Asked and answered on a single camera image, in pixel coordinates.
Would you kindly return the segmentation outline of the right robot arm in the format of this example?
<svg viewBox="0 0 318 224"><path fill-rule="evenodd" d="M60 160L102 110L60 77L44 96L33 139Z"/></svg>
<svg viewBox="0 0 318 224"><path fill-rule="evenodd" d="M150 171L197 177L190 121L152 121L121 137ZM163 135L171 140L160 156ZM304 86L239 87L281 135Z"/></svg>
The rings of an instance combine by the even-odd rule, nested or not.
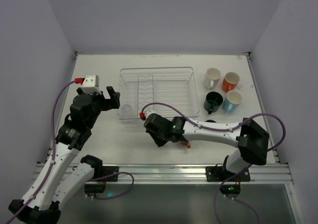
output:
<svg viewBox="0 0 318 224"><path fill-rule="evenodd" d="M141 115L146 132L158 147L168 142L207 141L232 146L236 150L223 162L225 173L236 174L248 165L267 163L269 134L254 120L242 123L202 122L184 117L164 118L154 110Z"/></svg>

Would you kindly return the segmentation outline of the light blue mug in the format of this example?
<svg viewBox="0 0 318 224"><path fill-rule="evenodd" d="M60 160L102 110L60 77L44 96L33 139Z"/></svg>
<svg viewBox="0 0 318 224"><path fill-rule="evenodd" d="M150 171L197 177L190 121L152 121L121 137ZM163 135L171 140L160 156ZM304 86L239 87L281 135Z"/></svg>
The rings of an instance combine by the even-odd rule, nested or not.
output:
<svg viewBox="0 0 318 224"><path fill-rule="evenodd" d="M242 103L242 100L243 96L239 91L231 90L227 93L222 108L225 112L233 112Z"/></svg>

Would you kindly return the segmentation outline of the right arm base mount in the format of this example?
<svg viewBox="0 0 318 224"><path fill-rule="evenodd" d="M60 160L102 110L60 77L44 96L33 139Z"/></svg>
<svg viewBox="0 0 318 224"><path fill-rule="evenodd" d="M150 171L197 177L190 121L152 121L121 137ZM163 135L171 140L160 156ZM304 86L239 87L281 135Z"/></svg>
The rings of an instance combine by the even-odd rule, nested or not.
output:
<svg viewBox="0 0 318 224"><path fill-rule="evenodd" d="M244 165L244 169L240 168L238 172L226 170L226 161L222 164L218 163L214 166L206 166L205 174L207 182L250 182L249 168L250 165Z"/></svg>

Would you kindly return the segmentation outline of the white mug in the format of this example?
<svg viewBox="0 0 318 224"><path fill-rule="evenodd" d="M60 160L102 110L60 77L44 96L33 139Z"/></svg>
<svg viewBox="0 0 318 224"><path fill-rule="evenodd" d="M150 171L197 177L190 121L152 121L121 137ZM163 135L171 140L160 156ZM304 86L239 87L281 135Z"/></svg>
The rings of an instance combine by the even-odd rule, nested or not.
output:
<svg viewBox="0 0 318 224"><path fill-rule="evenodd" d="M204 87L213 89L221 78L221 72L217 68L209 68L205 73Z"/></svg>

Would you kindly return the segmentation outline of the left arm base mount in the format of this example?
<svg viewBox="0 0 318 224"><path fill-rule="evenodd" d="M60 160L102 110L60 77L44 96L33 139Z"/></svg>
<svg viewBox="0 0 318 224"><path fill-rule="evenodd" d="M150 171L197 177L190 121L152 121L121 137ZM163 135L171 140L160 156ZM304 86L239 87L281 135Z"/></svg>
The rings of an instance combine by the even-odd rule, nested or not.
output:
<svg viewBox="0 0 318 224"><path fill-rule="evenodd" d="M118 181L118 175L114 175L111 177L106 177L111 174L115 174L119 172L118 166L104 166L103 161L97 157L94 157L92 155L86 155L81 160L81 163L86 163L90 165L94 169L93 177L90 179L90 181L103 181L103 182L117 182Z"/></svg>

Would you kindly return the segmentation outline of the clear glass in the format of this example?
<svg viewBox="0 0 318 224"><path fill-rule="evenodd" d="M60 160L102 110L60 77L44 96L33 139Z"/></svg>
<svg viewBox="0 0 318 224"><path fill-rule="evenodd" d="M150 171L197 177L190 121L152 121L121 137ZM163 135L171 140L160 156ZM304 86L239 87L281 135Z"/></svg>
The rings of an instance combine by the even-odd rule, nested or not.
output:
<svg viewBox="0 0 318 224"><path fill-rule="evenodd" d="M135 112L131 105L124 104L121 108L121 118L122 119L132 119L134 118Z"/></svg>

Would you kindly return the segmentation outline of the orange mug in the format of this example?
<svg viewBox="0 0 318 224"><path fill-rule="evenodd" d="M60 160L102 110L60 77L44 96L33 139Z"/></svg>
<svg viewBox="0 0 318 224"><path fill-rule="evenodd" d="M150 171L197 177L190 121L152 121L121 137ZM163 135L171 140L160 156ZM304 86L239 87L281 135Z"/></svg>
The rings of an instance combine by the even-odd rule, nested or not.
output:
<svg viewBox="0 0 318 224"><path fill-rule="evenodd" d="M228 72L225 74L222 82L222 90L224 92L229 92L233 90L239 83L240 76L234 72Z"/></svg>

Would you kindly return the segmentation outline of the dark green mug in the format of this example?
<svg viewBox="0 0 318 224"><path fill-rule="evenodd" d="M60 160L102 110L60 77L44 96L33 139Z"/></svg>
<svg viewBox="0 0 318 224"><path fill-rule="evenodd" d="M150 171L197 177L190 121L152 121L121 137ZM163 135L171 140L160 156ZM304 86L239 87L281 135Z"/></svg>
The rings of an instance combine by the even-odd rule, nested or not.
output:
<svg viewBox="0 0 318 224"><path fill-rule="evenodd" d="M208 114L215 113L219 110L223 101L223 96L220 93L215 91L209 92L205 97L204 109Z"/></svg>

